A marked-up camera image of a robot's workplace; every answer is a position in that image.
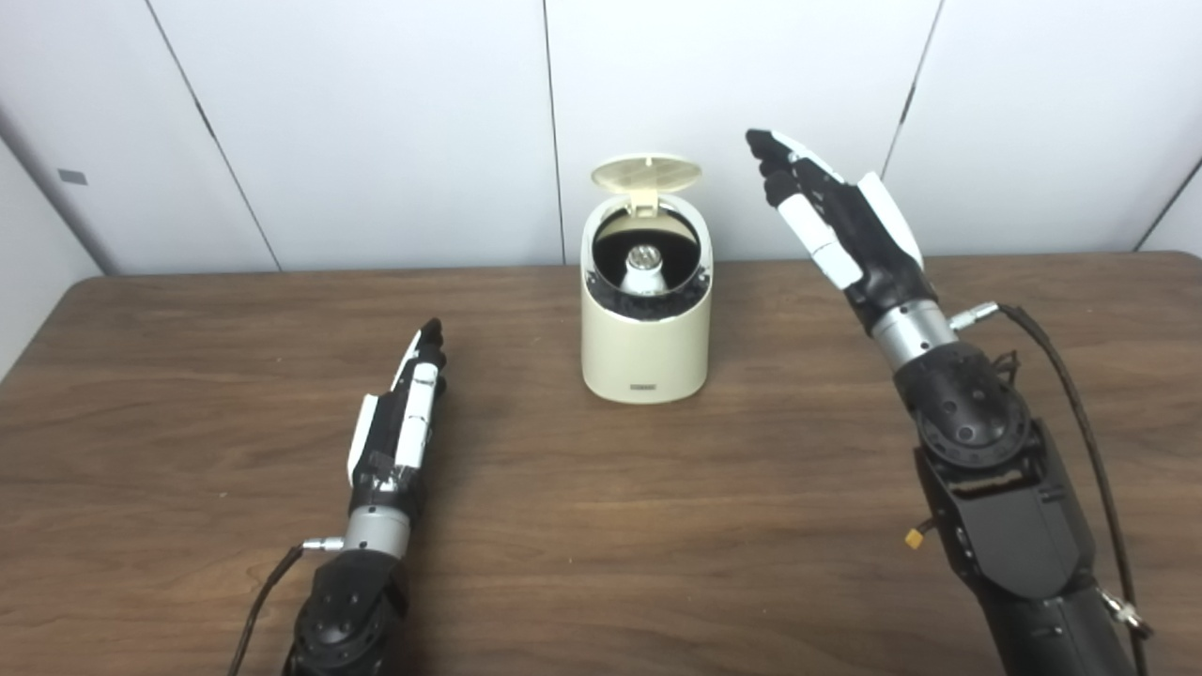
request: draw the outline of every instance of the cable connector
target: cable connector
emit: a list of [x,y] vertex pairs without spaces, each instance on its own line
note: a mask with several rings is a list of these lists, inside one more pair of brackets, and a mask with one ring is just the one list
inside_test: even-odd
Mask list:
[[1127,629],[1135,631],[1146,641],[1152,638],[1154,634],[1152,625],[1139,617],[1139,613],[1136,612],[1133,605],[1101,587],[1097,588],[1097,593],[1102,597],[1102,603],[1106,604],[1106,610],[1111,611],[1111,618],[1113,618],[1114,622],[1125,624]]
[[952,316],[952,319],[947,320],[947,326],[951,327],[952,331],[959,333],[983,319],[989,319],[989,316],[996,313],[998,309],[998,303],[993,301],[981,303],[975,308],[966,309],[960,314]]
[[322,552],[340,552],[346,542],[341,538],[309,538],[300,542],[302,550],[317,550]]

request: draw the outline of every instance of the cream appliance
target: cream appliance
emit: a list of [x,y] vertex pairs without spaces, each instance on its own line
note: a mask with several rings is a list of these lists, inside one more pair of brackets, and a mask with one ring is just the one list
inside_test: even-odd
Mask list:
[[597,396],[629,404],[688,397],[709,367],[714,253],[692,204],[670,195],[701,178],[671,155],[627,155],[593,172],[617,195],[581,242],[581,361]]

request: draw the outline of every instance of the black cable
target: black cable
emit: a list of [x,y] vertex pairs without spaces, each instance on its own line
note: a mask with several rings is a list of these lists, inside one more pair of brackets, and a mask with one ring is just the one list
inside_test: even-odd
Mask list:
[[258,611],[263,609],[263,603],[267,601],[267,594],[272,593],[272,587],[284,577],[284,574],[292,568],[292,564],[303,553],[304,547],[300,545],[293,546],[288,550],[288,553],[284,555],[280,563],[275,564],[275,570],[272,570],[267,580],[263,580],[263,588],[258,591],[258,597],[250,605],[250,615],[246,616],[246,625],[242,628],[242,638],[238,639],[238,648],[233,651],[233,662],[230,663],[230,671],[226,672],[227,676],[238,676],[238,670],[242,669],[242,658],[246,657],[246,646],[250,645],[250,634],[255,630],[255,621],[258,619]]
[[[1102,462],[1101,451],[1097,450],[1094,427],[1089,423],[1089,417],[1085,415],[1085,405],[1082,403],[1081,393],[1077,392],[1077,386],[1069,374],[1069,367],[1065,366],[1060,358],[1060,354],[1052,345],[1052,339],[1043,332],[1039,322],[1031,315],[1027,314],[1027,310],[1002,304],[999,304],[998,309],[1010,318],[1011,321],[1020,326],[1043,349],[1043,352],[1048,356],[1048,361],[1052,362],[1052,367],[1055,369],[1055,374],[1060,378],[1060,385],[1064,387],[1064,393],[1069,397],[1072,415],[1077,419],[1077,427],[1081,428],[1081,435],[1085,440],[1085,452],[1089,455],[1089,462],[1094,466],[1097,492],[1102,496],[1102,511],[1106,514],[1106,524],[1109,527],[1111,542],[1114,546],[1114,562],[1119,569],[1119,583],[1123,587],[1123,598],[1129,604],[1135,605],[1135,581],[1131,579],[1131,562],[1127,559],[1126,541],[1123,538],[1123,529],[1119,527],[1119,514],[1114,506],[1114,493],[1111,492],[1111,480],[1106,475],[1106,466]],[[1131,634],[1131,657],[1135,660],[1136,672],[1139,676],[1148,676],[1148,659],[1143,650],[1143,636],[1135,629],[1129,630]]]

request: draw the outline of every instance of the panel seam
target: panel seam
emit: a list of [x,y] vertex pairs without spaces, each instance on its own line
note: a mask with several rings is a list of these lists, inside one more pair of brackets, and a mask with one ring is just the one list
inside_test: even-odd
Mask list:
[[542,37],[547,54],[547,102],[551,106],[551,152],[555,159],[555,208],[559,213],[559,255],[563,265],[566,266],[567,235],[564,232],[564,185],[559,178],[559,130],[555,124],[555,85],[551,73],[551,20],[547,17],[547,0],[542,0]]
[[1139,241],[1135,243],[1135,248],[1131,249],[1132,251],[1138,251],[1139,248],[1148,242],[1148,238],[1152,237],[1152,233],[1156,230],[1156,227],[1160,226],[1160,221],[1165,220],[1165,217],[1168,214],[1168,210],[1173,208],[1174,203],[1177,203],[1177,198],[1182,196],[1182,192],[1185,192],[1185,189],[1189,186],[1190,182],[1192,182],[1194,177],[1197,176],[1200,168],[1202,168],[1202,158],[1198,158],[1197,164],[1195,164],[1194,168],[1190,170],[1189,176],[1186,176],[1185,180],[1183,180],[1182,184],[1177,186],[1177,191],[1173,192],[1173,196],[1168,198],[1168,202],[1165,204],[1165,208],[1160,209],[1160,213],[1156,214],[1155,219],[1153,219],[1152,225],[1149,225],[1148,230],[1144,231],[1143,237],[1141,237]]
[[898,128],[893,130],[893,140],[889,141],[889,149],[885,154],[885,164],[881,165],[882,182],[885,180],[885,173],[889,170],[889,160],[893,159],[893,150],[897,148],[898,138],[902,136],[902,126],[905,124],[906,115],[910,114],[910,105],[914,103],[915,93],[918,91],[918,78],[922,77],[922,67],[927,64],[927,53],[930,52],[930,43],[935,37],[935,30],[939,28],[939,17],[944,14],[944,2],[945,0],[939,0],[939,6],[935,7],[935,17],[930,19],[930,31],[927,32],[927,41],[922,45],[922,54],[918,57],[918,66],[914,70],[914,79],[910,81],[910,91],[906,94],[905,105],[902,107]]
[[145,2],[147,10],[150,11],[150,18],[154,19],[155,28],[159,29],[162,43],[167,46],[167,53],[171,54],[171,60],[175,63],[175,70],[179,71],[179,77],[183,78],[184,87],[188,88],[189,96],[192,97],[192,103],[196,105],[196,112],[201,115],[201,121],[204,123],[204,128],[208,130],[209,136],[213,137],[213,144],[218,147],[221,161],[225,162],[226,171],[230,172],[230,178],[233,179],[233,184],[238,189],[238,195],[242,196],[242,203],[246,206],[246,210],[250,213],[250,220],[255,221],[255,229],[258,230],[258,236],[263,239],[263,245],[267,247],[267,253],[272,256],[272,262],[275,263],[275,269],[278,272],[284,272],[284,266],[280,265],[280,259],[275,255],[275,249],[272,248],[272,242],[267,238],[267,232],[263,231],[263,225],[258,223],[258,214],[256,214],[255,208],[250,206],[246,191],[243,190],[242,182],[238,180],[238,174],[234,173],[233,165],[230,164],[230,158],[226,155],[225,148],[221,147],[221,140],[218,138],[216,131],[209,123],[209,117],[204,114],[204,108],[201,106],[201,100],[196,96],[192,82],[188,79],[188,73],[184,72],[184,66],[179,63],[179,57],[175,55],[175,48],[171,46],[171,40],[167,40],[167,31],[162,29],[162,22],[159,20],[159,14],[154,11],[154,5],[150,4],[150,0],[143,1]]

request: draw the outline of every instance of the yellow connector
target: yellow connector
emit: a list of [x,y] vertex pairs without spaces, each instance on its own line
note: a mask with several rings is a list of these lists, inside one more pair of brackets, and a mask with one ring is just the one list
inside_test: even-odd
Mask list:
[[905,544],[910,545],[911,550],[917,550],[922,546],[923,534],[918,532],[917,528],[911,528],[909,533],[905,534]]

